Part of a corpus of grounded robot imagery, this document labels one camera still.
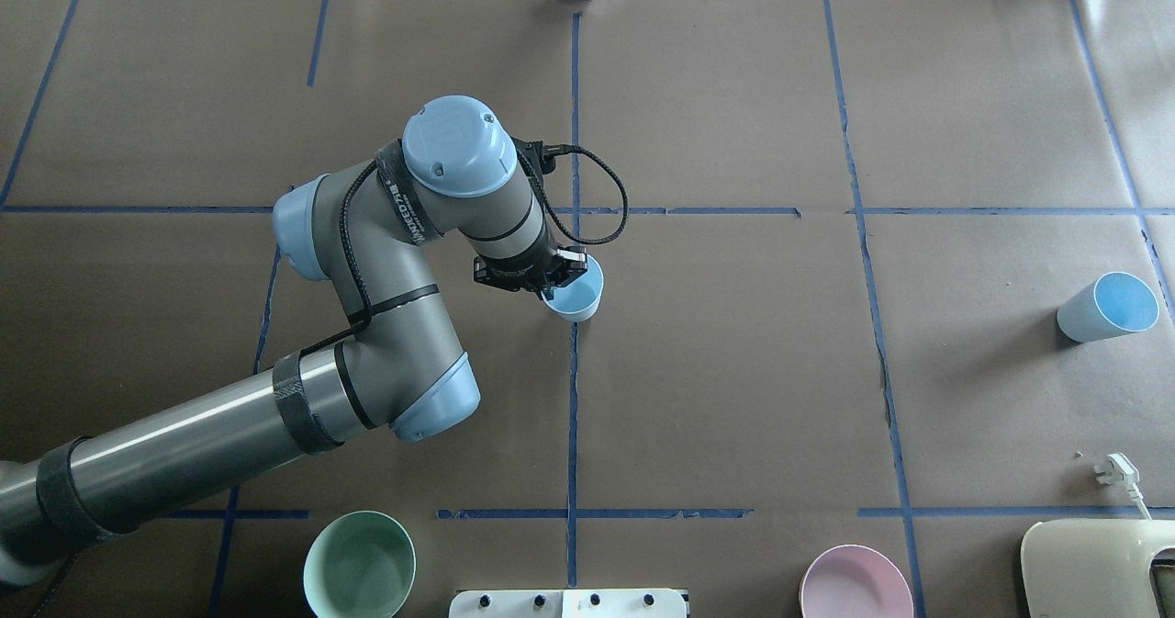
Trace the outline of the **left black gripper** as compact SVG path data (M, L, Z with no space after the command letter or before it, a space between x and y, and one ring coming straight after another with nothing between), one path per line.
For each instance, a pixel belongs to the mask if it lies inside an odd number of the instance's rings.
M474 258L474 282L509 293L526 291L550 304L555 289L569 287L588 271L583 247L540 247L511 258Z

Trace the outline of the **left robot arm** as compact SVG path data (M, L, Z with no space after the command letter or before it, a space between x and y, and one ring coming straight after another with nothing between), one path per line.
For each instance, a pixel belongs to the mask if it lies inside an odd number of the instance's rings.
M458 231L474 280L550 297L588 271L585 239L553 240L544 179L576 145L516 140L490 107L439 96L371 161L275 203L278 250L333 283L344 331L164 412L4 462L4 593L70 555L243 481L390 426L418 442L466 419L481 392L424 246Z

